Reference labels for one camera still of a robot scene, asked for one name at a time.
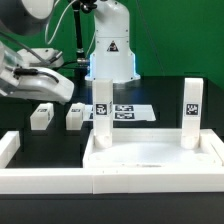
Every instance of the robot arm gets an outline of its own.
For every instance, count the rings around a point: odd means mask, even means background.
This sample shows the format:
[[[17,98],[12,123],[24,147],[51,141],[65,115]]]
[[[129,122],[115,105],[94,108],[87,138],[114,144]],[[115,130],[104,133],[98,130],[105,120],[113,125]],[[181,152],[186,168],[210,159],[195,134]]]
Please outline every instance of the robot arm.
[[[46,25],[54,0],[0,0],[0,30],[38,33]],[[30,67],[27,61],[0,42],[0,93],[23,99],[68,102],[74,84],[48,68]]]

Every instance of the black table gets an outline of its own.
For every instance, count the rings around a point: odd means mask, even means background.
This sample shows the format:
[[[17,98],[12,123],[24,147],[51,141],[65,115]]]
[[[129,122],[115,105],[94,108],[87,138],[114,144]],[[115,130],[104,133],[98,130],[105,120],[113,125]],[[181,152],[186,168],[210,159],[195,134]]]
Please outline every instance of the black table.
[[[66,131],[72,103],[92,104],[91,87],[73,80],[71,102],[54,103],[46,131],[31,131],[29,117],[40,102],[0,98],[0,136],[20,132],[21,147],[7,168],[81,167],[92,122]],[[183,77],[143,77],[115,86],[114,104],[152,104],[155,122],[114,122],[116,128],[180,128]],[[224,91],[204,80],[201,128],[224,137]],[[0,223],[223,223],[224,193],[0,195]]]

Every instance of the green background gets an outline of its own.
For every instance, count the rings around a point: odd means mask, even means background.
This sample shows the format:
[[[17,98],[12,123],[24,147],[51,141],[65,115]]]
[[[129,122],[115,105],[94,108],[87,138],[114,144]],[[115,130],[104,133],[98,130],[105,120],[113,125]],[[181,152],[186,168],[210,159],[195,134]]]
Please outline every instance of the green background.
[[[224,1],[223,0],[139,0],[161,67],[147,38],[136,0],[120,0],[131,17],[131,49],[136,54],[137,72],[144,76],[207,77],[224,89]],[[51,31],[67,6],[61,0],[51,21]],[[82,14],[84,48],[88,49],[94,31],[93,13]],[[14,35],[30,47],[47,47],[44,32],[31,37]],[[15,50],[15,45],[7,44]],[[75,29],[70,9],[50,47],[62,50],[65,60],[75,59]],[[64,70],[66,76],[71,71]]]

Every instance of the white pillar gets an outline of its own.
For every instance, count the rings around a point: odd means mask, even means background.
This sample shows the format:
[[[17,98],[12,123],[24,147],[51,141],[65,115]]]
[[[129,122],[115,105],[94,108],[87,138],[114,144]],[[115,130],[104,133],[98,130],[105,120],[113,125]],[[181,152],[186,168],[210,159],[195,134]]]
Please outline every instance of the white pillar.
[[[199,147],[202,78],[185,78],[181,146],[186,149]]]
[[[93,130],[97,148],[112,146],[113,130],[113,81],[93,81]]]

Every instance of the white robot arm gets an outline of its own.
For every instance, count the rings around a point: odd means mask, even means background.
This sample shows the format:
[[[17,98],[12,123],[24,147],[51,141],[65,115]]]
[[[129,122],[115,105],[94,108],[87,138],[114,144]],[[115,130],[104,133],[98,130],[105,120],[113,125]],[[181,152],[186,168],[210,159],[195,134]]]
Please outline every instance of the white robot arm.
[[[0,0],[0,30],[35,34],[46,25],[54,0]],[[0,42],[0,93],[23,99],[68,102],[74,84],[48,68],[33,68]]]
[[[115,0],[98,0],[95,4],[96,47],[86,80],[110,78],[113,83],[126,83],[140,79],[135,54],[130,50],[128,9]]]

